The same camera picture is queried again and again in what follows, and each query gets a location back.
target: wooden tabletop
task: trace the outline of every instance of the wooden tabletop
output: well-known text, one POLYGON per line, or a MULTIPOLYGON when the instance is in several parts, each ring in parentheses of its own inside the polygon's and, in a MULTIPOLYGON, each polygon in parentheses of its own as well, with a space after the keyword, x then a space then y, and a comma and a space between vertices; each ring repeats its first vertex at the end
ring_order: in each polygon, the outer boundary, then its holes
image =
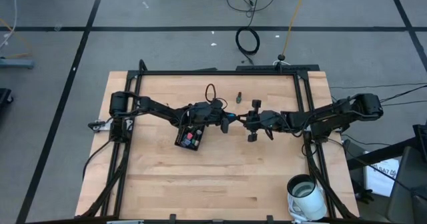
MULTIPOLYGON (((124 90, 126 75, 110 73, 100 119, 109 117, 110 96, 124 90)), ((309 72, 309 77, 315 107, 330 104, 326 74, 309 72)), ((260 110, 298 110, 293 79, 283 75, 148 75, 142 78, 139 94, 178 108, 204 101, 209 83, 216 86, 217 97, 228 102, 228 112, 247 113, 252 99, 262 100, 260 110), (237 104, 239 91, 242 102, 237 104)), ((300 85, 305 102, 302 81, 300 85)), ((120 218, 169 219, 175 213, 177 219, 265 220, 266 215, 273 215, 275 220, 290 220, 286 185, 294 175, 308 173, 301 154, 303 140, 274 133, 270 141, 260 131, 258 141, 248 143, 248 134, 239 122, 230 125, 228 134, 219 127, 207 127, 195 152, 173 144, 177 129, 167 121, 152 115, 137 117, 120 218)), ((337 134, 331 138, 340 141, 337 134)), ((95 134, 91 153, 107 140, 107 131, 95 134)), ((112 147, 89 164, 76 215, 86 211, 105 187, 112 147)), ((358 215, 343 149, 333 142, 323 147, 332 189, 358 215)), ((113 212, 115 190, 111 200, 109 213, 113 212)))

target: white paper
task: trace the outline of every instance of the white paper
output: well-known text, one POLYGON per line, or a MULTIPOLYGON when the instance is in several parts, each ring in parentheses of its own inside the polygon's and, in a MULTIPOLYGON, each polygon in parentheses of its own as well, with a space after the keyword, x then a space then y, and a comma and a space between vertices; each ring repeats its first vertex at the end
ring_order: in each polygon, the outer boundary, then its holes
MULTIPOLYGON (((373 164, 373 167, 381 170, 383 173, 396 178, 399 170, 399 161, 395 159, 389 159, 385 161, 381 161, 379 163, 373 164)), ((390 178, 384 176, 379 173, 377 170, 365 166, 364 168, 365 174, 365 189, 371 189, 373 193, 385 197, 389 197, 392 189, 394 181, 390 178)))

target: black floor stripe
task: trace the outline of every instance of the black floor stripe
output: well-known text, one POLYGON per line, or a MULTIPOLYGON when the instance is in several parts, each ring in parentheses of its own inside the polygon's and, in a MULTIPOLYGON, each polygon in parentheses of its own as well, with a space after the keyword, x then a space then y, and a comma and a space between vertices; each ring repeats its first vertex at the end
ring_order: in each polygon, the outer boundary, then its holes
POLYGON ((424 52, 424 48, 422 47, 420 40, 418 39, 418 37, 416 36, 415 33, 415 28, 412 27, 411 22, 409 21, 409 18, 402 6, 402 3, 400 2, 400 0, 393 0, 394 4, 396 5, 400 17, 403 20, 403 23, 405 24, 405 27, 408 28, 408 32, 409 32, 409 36, 411 37, 411 40, 415 46, 415 50, 418 52, 418 55, 420 56, 421 62, 425 68, 425 70, 427 71, 427 56, 426 53, 424 52))
POLYGON ((65 82, 64 90, 62 92, 62 96, 59 100, 59 104, 56 109, 55 116, 53 118, 49 132, 47 134, 43 149, 41 150, 40 158, 34 170, 33 177, 31 178, 31 182, 29 184, 27 194, 25 195, 24 202, 21 206, 21 210, 19 211, 16 223, 24 223, 27 220, 27 216, 30 211, 31 204, 34 200, 34 196, 37 191, 37 187, 39 186, 40 179, 47 162, 47 158, 52 148, 53 140, 58 130, 59 122, 61 121, 61 118, 62 118, 65 104, 67 103, 67 100, 68 100, 71 86, 73 85, 75 74, 80 64, 81 56, 83 55, 83 52, 85 50, 87 38, 89 37, 89 33, 90 33, 90 28, 93 25, 93 21, 95 20, 95 16, 100 3, 101 3, 101 0, 95 0, 93 4, 91 14, 89 16, 89 20, 87 21, 85 31, 83 33, 83 36, 79 44, 79 48, 77 49, 77 53, 75 54, 73 65, 70 68, 68 78, 67 78, 67 81, 65 82))
MULTIPOLYGON (((91 27, 90 31, 117 32, 156 32, 156 31, 237 31, 240 26, 213 27, 91 27)), ((289 27, 251 27, 255 31, 287 31, 289 27)), ((417 31, 427 31, 427 27, 413 27, 417 31)), ((86 27, 62 27, 58 31, 85 31, 86 27)), ((401 32, 409 27, 292 27, 292 31, 326 31, 326 32, 401 32)), ((16 31, 56 31, 54 27, 17 27, 16 31)))

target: wooden table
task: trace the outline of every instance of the wooden table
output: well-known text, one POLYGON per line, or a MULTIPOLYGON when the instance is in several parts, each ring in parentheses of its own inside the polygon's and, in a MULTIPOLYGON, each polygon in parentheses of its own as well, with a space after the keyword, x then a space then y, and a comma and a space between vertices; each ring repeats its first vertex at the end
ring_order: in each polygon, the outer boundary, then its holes
MULTIPOLYGON (((127 72, 109 75, 100 119, 107 119, 110 95, 123 91, 127 72)), ((326 74, 309 72, 315 107, 331 103, 326 74)), ((204 101, 206 85, 216 86, 217 97, 228 102, 226 111, 243 114, 252 109, 252 99, 262 100, 261 110, 297 111, 294 81, 289 76, 143 76, 140 95, 172 108, 204 101), (242 102, 236 103, 238 92, 242 102)), ((303 97, 304 84, 300 81, 303 97)), ((304 99, 305 110, 308 105, 304 99)), ((137 117, 125 181, 121 219, 229 219, 290 220, 286 184, 294 175, 308 173, 301 154, 302 138, 274 133, 270 141, 264 132, 258 141, 247 142, 249 131, 234 122, 229 133, 219 127, 205 129, 199 151, 176 147, 177 129, 167 121, 144 115, 137 117)), ((337 134, 331 138, 340 141, 337 134)), ((108 139, 108 132, 95 134, 91 152, 108 139)), ((76 215, 82 214, 105 186, 113 145, 88 166, 76 215)), ((355 215, 358 208, 352 190, 343 149, 324 143, 330 185, 355 215)), ((115 191, 111 196, 112 213, 115 191)))

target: yellow cable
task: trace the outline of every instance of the yellow cable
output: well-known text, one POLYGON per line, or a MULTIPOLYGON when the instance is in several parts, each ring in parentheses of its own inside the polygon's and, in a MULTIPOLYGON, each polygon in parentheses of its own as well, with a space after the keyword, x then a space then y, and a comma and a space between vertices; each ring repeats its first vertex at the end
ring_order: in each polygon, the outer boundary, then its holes
POLYGON ((296 14, 298 13, 298 9, 300 8, 301 3, 302 0, 298 0, 298 5, 296 5, 294 16, 292 16, 291 18, 291 23, 289 24, 288 34, 286 34, 285 47, 283 48, 282 55, 285 55, 286 47, 288 46, 289 36, 291 35, 292 24, 294 24, 294 19, 296 17, 296 14))
MULTIPOLYGON (((6 21, 4 21, 2 18, 0 18, 0 22, 4 25, 4 26, 6 26, 7 28, 8 28, 8 30, 10 30, 10 35, 12 35, 12 27, 10 27, 8 24, 7 24, 7 22, 6 21)), ((25 38, 23 38, 23 37, 21 37, 17 32, 15 32, 15 35, 18 37, 18 39, 19 40, 21 40, 23 43, 24 43, 24 45, 25 45, 25 47, 29 50, 29 53, 20 53, 20 54, 14 54, 14 55, 10 55, 10 56, 8 56, 8 57, 5 57, 6 59, 10 59, 10 58, 17 58, 17 57, 28 57, 28 56, 31 56, 31 53, 32 53, 32 47, 31 47, 31 45, 28 43, 28 41, 27 40, 25 40, 25 38)))

